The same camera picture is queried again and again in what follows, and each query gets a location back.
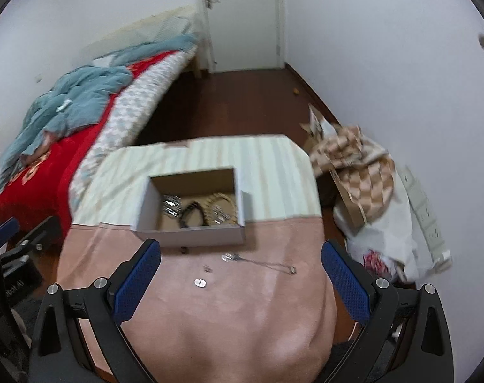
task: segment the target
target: gold bracelet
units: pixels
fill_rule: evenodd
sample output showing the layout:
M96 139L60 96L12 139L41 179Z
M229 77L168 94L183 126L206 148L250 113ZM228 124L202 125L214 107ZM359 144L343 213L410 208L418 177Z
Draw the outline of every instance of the gold bracelet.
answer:
M220 208L216 211L214 203L219 200L227 201L233 209L233 214L226 214ZM217 226L225 222L237 223L236 210L236 205L230 197L222 193L214 193L205 202L205 220L210 226Z

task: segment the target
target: metal knob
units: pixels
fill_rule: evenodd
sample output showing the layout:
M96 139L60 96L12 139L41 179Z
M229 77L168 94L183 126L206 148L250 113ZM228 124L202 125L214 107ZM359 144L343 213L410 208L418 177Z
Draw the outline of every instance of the metal knob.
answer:
M389 286L388 280L384 278L378 278L378 280L376 280L375 283L379 288L382 288L382 289L386 289Z

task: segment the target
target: wooden floor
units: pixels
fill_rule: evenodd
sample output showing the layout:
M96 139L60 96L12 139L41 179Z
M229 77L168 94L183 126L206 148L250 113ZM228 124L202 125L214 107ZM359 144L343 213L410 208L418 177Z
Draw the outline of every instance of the wooden floor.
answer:
M159 103L136 145L224 135L285 134L298 145L306 140L300 123L308 122L308 104L328 116L322 104L315 103L302 83L287 69L229 72L195 79L184 73ZM343 237L332 219L323 211L326 239ZM39 266L46 283L55 280L56 251L42 255ZM338 295L335 343L350 336L350 320Z

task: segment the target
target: small screw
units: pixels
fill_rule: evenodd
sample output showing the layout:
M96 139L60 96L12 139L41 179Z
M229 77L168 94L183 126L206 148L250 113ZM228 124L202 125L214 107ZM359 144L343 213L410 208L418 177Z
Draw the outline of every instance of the small screw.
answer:
M106 285L107 285L107 280L105 278L97 278L95 282L93 282L93 286L98 289L101 289Z

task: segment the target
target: power strip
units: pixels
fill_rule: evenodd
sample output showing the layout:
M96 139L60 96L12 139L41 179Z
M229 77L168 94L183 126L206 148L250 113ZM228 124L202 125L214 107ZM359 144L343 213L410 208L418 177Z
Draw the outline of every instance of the power strip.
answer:
M397 171L409 196L411 208L427 241L428 250L434 263L434 271L440 273L449 269L452 265L451 252L446 247L441 229L437 224L437 217L421 183L413 176L409 167L397 168Z

